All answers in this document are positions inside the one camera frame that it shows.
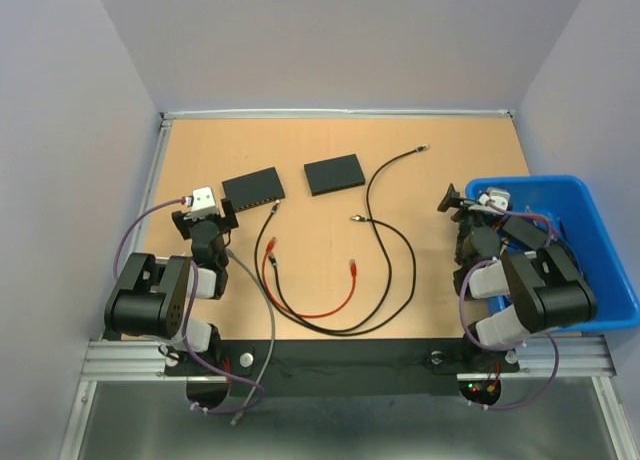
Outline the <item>black network switch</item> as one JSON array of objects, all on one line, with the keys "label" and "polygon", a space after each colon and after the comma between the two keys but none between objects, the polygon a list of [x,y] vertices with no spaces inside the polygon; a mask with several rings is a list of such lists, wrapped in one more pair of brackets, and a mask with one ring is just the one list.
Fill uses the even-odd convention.
[{"label": "black network switch", "polygon": [[222,182],[225,197],[234,211],[241,212],[285,198],[275,167],[269,167]]},{"label": "black network switch", "polygon": [[356,154],[307,163],[303,169],[312,196],[359,187],[366,183]]}]

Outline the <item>black ethernet cable short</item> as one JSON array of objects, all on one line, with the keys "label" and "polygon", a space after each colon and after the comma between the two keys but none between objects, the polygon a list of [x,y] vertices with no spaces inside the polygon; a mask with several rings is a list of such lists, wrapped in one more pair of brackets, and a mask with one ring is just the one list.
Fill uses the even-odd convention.
[{"label": "black ethernet cable short", "polygon": [[375,247],[365,234],[349,228],[325,240],[313,238],[316,220],[286,224],[271,209],[261,227],[254,254],[276,258],[254,260],[259,280],[280,314],[321,335],[350,338],[381,329],[393,281],[393,264],[376,224],[369,225]]}]

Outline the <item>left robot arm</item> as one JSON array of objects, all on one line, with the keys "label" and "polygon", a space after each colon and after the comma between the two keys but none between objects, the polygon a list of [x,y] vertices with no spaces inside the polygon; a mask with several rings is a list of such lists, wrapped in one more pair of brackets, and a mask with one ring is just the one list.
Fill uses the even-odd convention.
[{"label": "left robot arm", "polygon": [[122,268],[114,269],[116,282],[104,312],[105,328],[129,336],[164,340],[188,351],[188,362],[199,373],[215,372],[222,362],[217,327],[186,314],[192,291],[202,299],[219,300],[228,282],[229,257],[224,236],[238,227],[234,206],[220,205],[209,191],[178,201],[190,208],[172,213],[172,221],[191,242],[189,256],[171,256],[160,262],[149,253],[132,253]]}]

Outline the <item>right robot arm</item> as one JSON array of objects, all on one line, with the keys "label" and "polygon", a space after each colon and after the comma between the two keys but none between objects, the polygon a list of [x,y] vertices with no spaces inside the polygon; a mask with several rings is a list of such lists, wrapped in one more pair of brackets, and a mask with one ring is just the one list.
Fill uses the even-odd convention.
[{"label": "right robot arm", "polygon": [[549,217],[515,211],[510,193],[497,187],[471,199],[449,186],[437,209],[452,210],[458,227],[453,284],[459,301],[510,300],[480,321],[461,322],[466,367],[482,370],[496,352],[596,316],[595,295]]}]

